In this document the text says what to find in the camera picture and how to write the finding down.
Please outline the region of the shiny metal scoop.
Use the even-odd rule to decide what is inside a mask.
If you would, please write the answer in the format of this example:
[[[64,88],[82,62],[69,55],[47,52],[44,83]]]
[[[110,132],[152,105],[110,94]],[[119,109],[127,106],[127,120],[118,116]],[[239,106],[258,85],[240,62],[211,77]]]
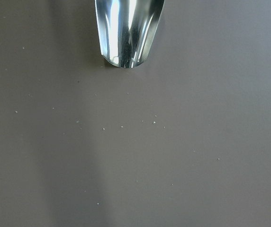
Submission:
[[[112,66],[138,67],[147,61],[162,15],[163,0],[97,0],[101,56]]]

